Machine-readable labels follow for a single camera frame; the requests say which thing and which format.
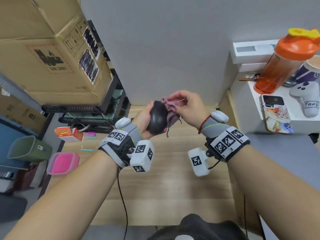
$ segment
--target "person's right arm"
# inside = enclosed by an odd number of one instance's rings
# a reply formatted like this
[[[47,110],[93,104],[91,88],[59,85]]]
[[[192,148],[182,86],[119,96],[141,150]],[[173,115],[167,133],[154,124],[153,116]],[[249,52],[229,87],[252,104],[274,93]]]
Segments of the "person's right arm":
[[[186,100],[186,106],[176,112],[197,129],[209,116],[196,93],[182,90],[168,99]],[[251,145],[244,146],[227,164],[246,198],[279,239],[320,238],[318,190]]]

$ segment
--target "phone case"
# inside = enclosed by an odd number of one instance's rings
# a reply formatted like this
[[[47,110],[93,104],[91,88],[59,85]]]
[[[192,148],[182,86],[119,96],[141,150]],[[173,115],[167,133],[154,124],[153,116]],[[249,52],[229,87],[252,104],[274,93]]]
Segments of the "phone case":
[[[260,97],[260,104],[266,130],[282,134],[294,132],[286,105],[274,105],[272,108],[268,108],[265,106],[262,96]]]

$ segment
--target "black computer mouse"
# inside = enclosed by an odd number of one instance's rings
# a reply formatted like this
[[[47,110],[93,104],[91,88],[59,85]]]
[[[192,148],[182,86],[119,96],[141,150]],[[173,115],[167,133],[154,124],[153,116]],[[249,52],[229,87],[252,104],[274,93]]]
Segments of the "black computer mouse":
[[[166,106],[160,101],[154,101],[153,107],[150,111],[151,119],[147,130],[151,134],[162,133],[167,127],[168,110]]]

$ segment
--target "gray floor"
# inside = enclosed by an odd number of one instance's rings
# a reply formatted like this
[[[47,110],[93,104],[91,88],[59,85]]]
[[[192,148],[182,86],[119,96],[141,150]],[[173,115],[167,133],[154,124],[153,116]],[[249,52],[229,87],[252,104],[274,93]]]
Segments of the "gray floor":
[[[57,127],[65,126],[58,122],[58,114],[55,114],[52,122],[43,138],[43,141],[52,146],[52,154],[56,153],[60,145],[61,140],[54,133],[54,129]],[[46,163],[39,165],[41,168],[37,171],[36,176],[32,182],[34,187],[37,187],[41,181],[42,175],[46,169]],[[24,197],[28,200],[28,205],[26,210],[28,210],[38,199],[41,188],[35,188],[30,190],[25,190],[21,192],[16,192],[15,195],[19,197]],[[17,221],[6,222],[0,224],[0,239],[3,239],[6,234],[14,227]],[[126,240],[143,240],[150,237],[156,232],[154,226],[129,226]],[[121,225],[105,225],[105,226],[89,226],[86,233],[84,234],[82,240],[122,240],[125,234],[125,226]],[[257,236],[253,233],[248,233],[250,240],[262,240],[262,237]]]

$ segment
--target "small orange and white box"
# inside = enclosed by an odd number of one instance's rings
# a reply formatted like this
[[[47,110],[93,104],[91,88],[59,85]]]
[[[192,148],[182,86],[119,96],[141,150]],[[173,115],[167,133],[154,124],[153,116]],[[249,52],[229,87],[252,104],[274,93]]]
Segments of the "small orange and white box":
[[[77,128],[71,129],[70,126],[58,127],[54,129],[56,135],[65,142],[78,142],[82,140],[83,133]]]

